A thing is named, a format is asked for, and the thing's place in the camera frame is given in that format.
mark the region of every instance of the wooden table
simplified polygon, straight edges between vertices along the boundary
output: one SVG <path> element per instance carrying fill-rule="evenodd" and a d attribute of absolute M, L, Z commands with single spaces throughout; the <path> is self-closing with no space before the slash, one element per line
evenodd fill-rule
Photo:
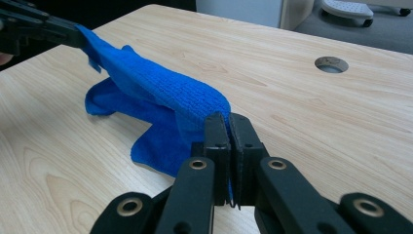
<path fill-rule="evenodd" d="M 360 191 L 413 219 L 413 56 L 161 6 L 96 33 L 221 91 L 326 198 Z M 318 70 L 325 56 L 349 69 Z M 64 46 L 0 73 L 0 233 L 88 233 L 116 196 L 172 184 L 131 162 L 149 124 L 86 114 L 104 78 Z M 252 212 L 216 208 L 214 232 L 257 233 Z"/>

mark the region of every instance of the blue towel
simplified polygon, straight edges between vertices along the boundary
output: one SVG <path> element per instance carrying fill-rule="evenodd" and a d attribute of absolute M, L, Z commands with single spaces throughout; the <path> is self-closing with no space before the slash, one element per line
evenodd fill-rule
<path fill-rule="evenodd" d="M 131 148 L 136 163 L 176 176 L 190 156 L 191 143 L 204 140 L 204 120 L 215 112 L 228 126 L 230 104 L 214 88 L 142 58 L 130 46 L 116 49 L 86 27 L 78 28 L 88 43 L 82 49 L 110 77 L 86 94 L 92 115 L 116 111 L 152 124 Z"/>

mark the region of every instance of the circular hole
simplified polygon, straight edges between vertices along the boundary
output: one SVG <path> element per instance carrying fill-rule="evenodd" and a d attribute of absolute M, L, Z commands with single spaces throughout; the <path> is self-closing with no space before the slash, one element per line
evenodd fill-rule
<path fill-rule="evenodd" d="M 173 232 L 175 234 L 189 234 L 191 233 L 191 225 L 188 222 L 178 222 L 173 227 Z"/>
<path fill-rule="evenodd" d="M 325 223 L 325 222 L 319 223 L 319 225 L 317 225 L 317 229 L 322 234 L 336 234 L 337 233 L 336 229 L 332 225 Z"/>
<path fill-rule="evenodd" d="M 270 168 L 276 169 L 276 170 L 286 169 L 286 164 L 283 161 L 280 161 L 280 160 L 271 160 L 270 162 L 268 162 L 268 166 L 270 166 Z"/>
<path fill-rule="evenodd" d="M 369 216 L 373 216 L 373 217 L 380 217 L 383 216 L 385 214 L 385 212 L 383 211 L 383 209 L 381 207 L 379 207 L 377 204 L 367 200 L 367 199 L 355 199 L 353 201 L 353 205 L 356 207 L 356 209 L 365 214 L 365 215 L 369 215 Z"/>
<path fill-rule="evenodd" d="M 192 161 L 189 166 L 195 170 L 201 170 L 207 167 L 207 163 L 202 160 Z"/>
<path fill-rule="evenodd" d="M 120 216 L 132 216 L 142 210 L 143 204 L 139 198 L 127 198 L 118 205 L 117 212 Z"/>
<path fill-rule="evenodd" d="M 336 57 L 317 58 L 315 66 L 327 73 L 342 73 L 349 69 L 349 65 L 344 60 Z"/>

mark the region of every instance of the blue cloth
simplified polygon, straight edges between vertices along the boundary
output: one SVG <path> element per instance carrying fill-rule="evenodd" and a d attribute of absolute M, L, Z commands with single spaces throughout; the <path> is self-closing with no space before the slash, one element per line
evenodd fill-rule
<path fill-rule="evenodd" d="M 190 156 L 191 143 L 204 140 L 204 120 L 220 112 L 228 126 L 230 104 L 214 88 L 142 58 L 130 46 L 116 49 L 86 27 L 82 50 L 110 77 L 87 93 L 92 115 L 116 111 L 152 124 L 131 148 L 133 161 L 176 176 Z"/>

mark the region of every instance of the gray carpet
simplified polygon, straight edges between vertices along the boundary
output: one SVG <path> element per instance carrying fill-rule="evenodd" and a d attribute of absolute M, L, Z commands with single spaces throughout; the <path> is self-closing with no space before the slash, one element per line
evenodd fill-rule
<path fill-rule="evenodd" d="M 413 55 L 413 13 L 401 17 L 399 8 L 369 7 L 374 13 L 373 24 L 362 27 L 363 19 L 323 17 L 321 0 L 316 0 L 310 16 L 294 31 Z"/>

